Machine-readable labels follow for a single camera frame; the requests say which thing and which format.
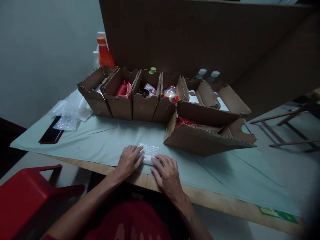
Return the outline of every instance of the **cardboard box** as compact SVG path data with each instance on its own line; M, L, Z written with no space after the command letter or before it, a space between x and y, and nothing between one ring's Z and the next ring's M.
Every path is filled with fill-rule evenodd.
M199 124L223 128L219 134L184 123L176 128L178 115ZM237 114L182 101L177 104L168 123L164 144L205 157L233 149L256 147L253 144L256 141L255 136L241 130L245 119L238 117Z
M150 74L149 70L145 69L141 71L133 89L133 119L142 121L152 121L154 112L156 110L159 93L160 93L160 72L156 71L154 74ZM140 92L140 89L149 83L156 89L155 95L144 98Z
M160 93L159 102L154 113L153 122L168 122L175 111L175 103L171 102L168 97L161 97L162 91L174 85L176 87L176 94L179 96L179 100L186 98L184 83L182 82L179 73L171 75L168 72L162 72L160 78Z
M113 117L126 120L132 120L132 89L130 96L115 97L123 80L127 80L132 84L132 88L139 77L140 71L134 69L130 72L127 68L119 68L109 78L108 81L101 87L104 98L108 101Z
M230 112L239 114L240 118L246 118L251 113L250 108L228 84L223 86L216 84L211 86L211 88L214 92L218 93L218 97L221 98Z
M190 98L192 97L190 96L189 90L194 90L200 105L213 107L217 109L221 107L219 101L217 100L215 94L213 93L212 88L206 81L198 81L196 84L190 85L190 87L188 87L187 84L185 85L188 88L186 91L187 101L190 101Z
M112 117L108 102L99 93L99 91L96 90L96 88L99 84L105 83L108 76L112 75L116 70L117 69L111 70L107 66L103 69L100 67L77 84L79 92L86 99L93 113L96 115Z

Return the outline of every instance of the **white bottle cap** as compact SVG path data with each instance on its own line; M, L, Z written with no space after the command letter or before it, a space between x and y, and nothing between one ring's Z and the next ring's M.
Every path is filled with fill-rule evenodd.
M93 51L93 55L94 55L94 57L99 57L99 52Z
M220 75L220 72L218 72L218 71L213 71L211 73L211 77L218 77L219 75Z
M106 37L106 32L98 32L98 37Z
M205 75L205 74L206 74L206 72L207 72L207 70L206 70L206 69L201 68L201 69L200 69L200 71L199 71L199 74L200 74L200 75Z

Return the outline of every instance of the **red plastic chair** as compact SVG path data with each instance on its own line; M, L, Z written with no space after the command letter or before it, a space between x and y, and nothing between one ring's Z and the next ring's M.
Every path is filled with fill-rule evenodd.
M80 196L84 185L56 188L40 171L61 169L62 165L25 168L0 186L0 235L1 239L26 239L28 231L44 221L48 209L61 200Z

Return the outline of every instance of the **floor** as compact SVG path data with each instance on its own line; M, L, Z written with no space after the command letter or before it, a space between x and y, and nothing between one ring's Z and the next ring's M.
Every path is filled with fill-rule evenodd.
M258 119L284 112L287 112L286 106L276 108L260 116ZM268 124L285 141L300 140L299 137L286 126L276 126L280 120L281 119L270 120L268 121ZM298 117L291 120L290 123L310 139L316 139L320 136L320 120L308 112L300 114ZM292 196L293 200L296 201L297 206L307 215L308 211L312 209L311 199L314 194L313 191L315 191L317 183L319 183L317 177L320 170L320 151L303 153L303 150L310 148L307 144L271 148L269 147L269 144L273 144L274 140L272 141L270 137L266 135L261 128L261 124L247 124L247 126L250 131L256 135L258 139L256 144L260 148L262 155L271 165L279 182ZM0 185L22 168L56 164L63 165L57 182L58 187L75 184L85 184L87 187L91 174L90 171L32 152L28 152L4 177L0 179ZM43 175L48 179L50 172L48 171ZM195 209L203 222L208 226L208 229L215 240L296 239L286 233L215 210L198 205L195 206Z

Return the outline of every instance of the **green bottle cap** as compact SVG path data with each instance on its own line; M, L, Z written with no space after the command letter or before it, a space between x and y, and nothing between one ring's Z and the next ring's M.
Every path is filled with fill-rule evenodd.
M150 73L150 74L154 74L156 70L157 70L156 68L150 68L149 73Z

